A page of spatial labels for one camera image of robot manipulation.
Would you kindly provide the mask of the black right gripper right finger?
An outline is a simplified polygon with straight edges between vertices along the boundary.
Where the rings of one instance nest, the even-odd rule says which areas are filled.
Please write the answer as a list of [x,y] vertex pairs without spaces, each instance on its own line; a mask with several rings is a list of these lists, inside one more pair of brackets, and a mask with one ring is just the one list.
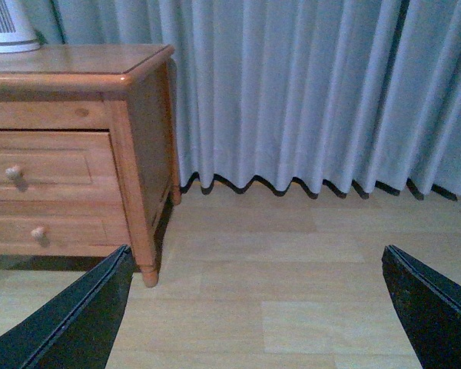
[[423,368],[461,368],[461,286],[395,245],[383,277],[395,312]]

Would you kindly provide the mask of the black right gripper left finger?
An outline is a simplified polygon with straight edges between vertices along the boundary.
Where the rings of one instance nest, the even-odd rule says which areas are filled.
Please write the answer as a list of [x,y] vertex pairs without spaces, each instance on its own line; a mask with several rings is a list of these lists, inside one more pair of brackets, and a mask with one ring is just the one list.
[[121,246],[0,337],[0,368],[104,368],[124,317],[134,259]]

